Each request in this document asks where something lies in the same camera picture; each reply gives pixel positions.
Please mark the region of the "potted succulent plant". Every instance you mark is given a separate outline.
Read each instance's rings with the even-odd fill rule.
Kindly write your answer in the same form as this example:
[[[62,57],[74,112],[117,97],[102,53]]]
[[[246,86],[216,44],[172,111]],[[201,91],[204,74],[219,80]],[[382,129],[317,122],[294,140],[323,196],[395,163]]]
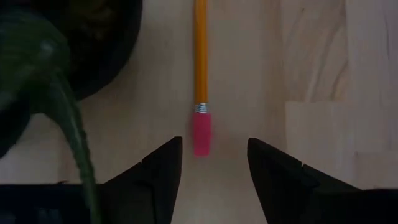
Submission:
[[[103,216],[78,102],[128,61],[141,12],[142,0],[0,0],[2,152],[32,115],[55,122],[72,150],[91,224]]]

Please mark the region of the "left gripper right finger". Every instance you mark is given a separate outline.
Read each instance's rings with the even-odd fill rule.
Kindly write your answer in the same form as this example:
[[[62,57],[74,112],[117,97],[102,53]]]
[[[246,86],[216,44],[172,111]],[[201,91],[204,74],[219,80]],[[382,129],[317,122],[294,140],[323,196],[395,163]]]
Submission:
[[[258,138],[248,139],[248,163],[268,224],[299,224],[312,195],[360,191]]]

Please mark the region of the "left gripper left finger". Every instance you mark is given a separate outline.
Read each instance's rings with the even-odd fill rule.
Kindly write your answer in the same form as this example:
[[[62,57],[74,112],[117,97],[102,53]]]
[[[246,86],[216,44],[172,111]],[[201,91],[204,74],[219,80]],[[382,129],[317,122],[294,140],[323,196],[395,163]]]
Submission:
[[[171,224],[182,172],[183,139],[167,141],[100,186],[105,224]]]

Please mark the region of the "orange pencil pink eraser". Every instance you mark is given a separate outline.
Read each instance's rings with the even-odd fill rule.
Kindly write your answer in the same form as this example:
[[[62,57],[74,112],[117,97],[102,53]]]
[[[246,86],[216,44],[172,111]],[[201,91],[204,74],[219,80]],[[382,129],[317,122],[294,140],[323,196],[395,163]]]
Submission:
[[[208,111],[207,0],[195,0],[195,110],[193,114],[193,150],[196,156],[208,156],[211,147],[211,114]]]

